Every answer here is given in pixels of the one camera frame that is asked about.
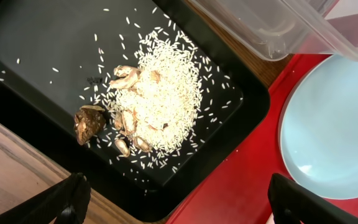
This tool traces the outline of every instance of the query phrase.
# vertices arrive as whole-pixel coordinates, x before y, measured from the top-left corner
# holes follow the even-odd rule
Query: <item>black crumb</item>
[[[103,78],[101,78],[101,77],[88,77],[88,78],[86,78],[86,81],[90,85],[100,85],[103,82]]]

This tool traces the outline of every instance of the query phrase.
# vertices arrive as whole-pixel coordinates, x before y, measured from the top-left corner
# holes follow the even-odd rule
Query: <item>wooden surface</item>
[[[266,62],[247,50],[227,32],[198,11],[242,61],[270,86],[291,57]],[[37,195],[67,177],[69,173],[0,125],[0,214]],[[92,191],[85,223],[142,223]]]

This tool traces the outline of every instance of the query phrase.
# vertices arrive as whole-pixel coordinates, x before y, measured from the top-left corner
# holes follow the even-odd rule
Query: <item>plate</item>
[[[291,176],[321,197],[357,198],[358,62],[329,57],[288,99],[279,140]]]

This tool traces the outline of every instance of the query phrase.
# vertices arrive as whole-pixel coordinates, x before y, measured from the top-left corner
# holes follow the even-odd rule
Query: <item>red cutting board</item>
[[[177,208],[168,224],[266,223],[274,172],[289,177],[278,146],[278,121],[298,81],[328,55],[296,55],[269,88],[267,117]],[[329,200],[358,217],[358,198]]]

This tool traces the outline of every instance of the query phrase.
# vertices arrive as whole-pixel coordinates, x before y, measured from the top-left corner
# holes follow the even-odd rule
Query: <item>pile of rice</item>
[[[179,42],[171,44],[159,40],[153,31],[140,42],[147,47],[147,53],[140,50],[139,68],[143,72],[136,84],[137,92],[117,90],[114,110],[130,110],[136,113],[137,122],[134,136],[145,139],[157,150],[172,152],[181,147],[195,125],[202,96],[199,70],[191,62],[196,48],[178,49]],[[147,75],[158,71],[160,81],[152,81]]]

